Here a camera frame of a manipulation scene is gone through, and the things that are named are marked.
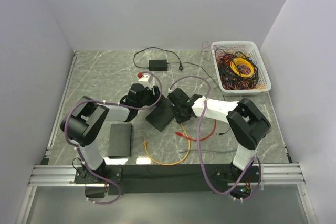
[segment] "white wall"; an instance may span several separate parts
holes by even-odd
[[[335,0],[287,0],[262,48],[271,97],[320,223],[335,223]]]
[[[72,55],[45,0],[0,0],[0,223],[43,157]]]
[[[78,50],[200,48],[252,40],[261,46],[285,0],[48,0]]]

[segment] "robotic arm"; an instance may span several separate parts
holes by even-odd
[[[153,104],[160,96],[158,86],[152,85],[149,74],[138,75],[138,83],[131,86],[127,95],[120,104],[141,108]],[[195,94],[191,98],[180,88],[168,94],[172,102],[171,109],[178,124],[189,120],[191,117],[200,117],[204,110],[205,97]],[[83,97],[79,102],[92,100]],[[122,106],[108,106],[97,103],[84,103],[75,109],[68,125],[70,141],[80,148],[87,165],[97,174],[104,175],[105,162],[99,153],[97,143],[94,141],[104,121],[130,122],[136,117],[138,111]],[[270,129],[270,123],[249,99],[240,102],[226,102],[207,100],[207,110],[204,114],[228,123],[239,142],[236,156],[233,159],[233,168],[238,172],[244,170],[253,156],[256,155],[260,141]],[[64,131],[66,118],[61,123]]]
[[[131,86],[128,94],[121,100],[120,104],[141,108],[152,105],[160,96],[158,86],[153,86],[153,77],[149,74],[138,74],[138,83]],[[89,97],[82,97],[78,103],[92,100]],[[164,100],[161,96],[157,105]],[[105,161],[100,155],[95,139],[104,121],[130,122],[138,111],[122,106],[109,106],[97,103],[84,103],[72,113],[68,125],[70,142],[78,145],[85,162],[97,174],[104,176]],[[61,122],[61,130],[64,131],[65,117]]]
[[[180,88],[168,94],[172,102],[171,109],[177,123],[183,123],[191,117],[200,117],[204,110],[205,97],[195,94],[191,98]],[[239,142],[236,156],[232,164],[244,170],[253,156],[256,155],[260,141],[270,129],[270,123],[255,104],[246,98],[240,102],[225,102],[207,100],[207,110],[204,114],[228,123]]]

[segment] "red cable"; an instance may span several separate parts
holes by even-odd
[[[216,122],[216,119],[215,119],[214,128],[213,128],[213,130],[211,131],[211,133],[210,133],[208,136],[206,136],[206,137],[204,137],[204,138],[201,138],[200,141],[206,140],[206,139],[208,139],[209,137],[211,137],[211,136],[214,134],[215,130],[216,130],[216,125],[217,125],[217,122]],[[178,132],[178,131],[175,131],[175,134],[178,135],[178,136],[184,137],[184,138],[186,138],[186,139],[192,140],[192,141],[197,141],[197,139],[187,137],[187,136],[183,135],[181,132]]]

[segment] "yellow cable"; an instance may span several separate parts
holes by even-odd
[[[250,69],[250,73],[249,74],[240,73],[237,69],[237,65],[246,65]],[[236,73],[238,76],[241,76],[241,77],[244,77],[244,78],[251,77],[254,74],[253,65],[249,61],[247,61],[243,58],[233,59],[230,63],[230,67],[231,67],[231,69],[233,70],[234,73]]]
[[[183,129],[183,131],[184,131],[184,134],[185,134],[187,137],[189,137],[187,131],[185,130],[185,127],[183,126],[183,124],[181,124],[181,127],[182,127],[182,129]],[[188,143],[189,143],[188,150],[190,150],[190,148],[191,148],[191,142],[190,142],[189,139],[188,139]],[[151,161],[153,161],[153,162],[155,162],[155,163],[157,163],[157,164],[159,164],[159,165],[177,165],[177,164],[179,164],[179,163],[185,161],[185,159],[186,159],[186,158],[188,157],[188,155],[189,155],[189,151],[187,151],[187,153],[185,154],[185,156],[184,156],[180,161],[177,161],[177,162],[175,162],[175,163],[171,163],[171,164],[164,164],[164,163],[161,163],[161,162],[159,162],[159,161],[156,161],[156,160],[153,159],[152,156],[149,154],[149,152],[148,152],[148,150],[147,150],[147,141],[146,141],[146,139],[143,141],[143,145],[145,146],[146,153],[147,153],[148,157],[151,159]]]

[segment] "white basket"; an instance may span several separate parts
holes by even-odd
[[[227,49],[232,49],[234,51],[245,51],[251,55],[252,62],[258,67],[259,71],[259,81],[256,86],[263,85],[262,89],[246,89],[246,90],[226,90],[223,88],[222,80],[220,79],[217,60],[215,58],[215,47],[225,46]],[[271,81],[269,80],[264,62],[262,61],[261,55],[259,53],[258,47],[251,41],[221,41],[214,42],[211,45],[212,48],[212,56],[215,63],[215,69],[217,73],[217,78],[219,82],[220,90],[223,95],[234,96],[234,95],[256,95],[261,92],[269,91],[271,89]]]

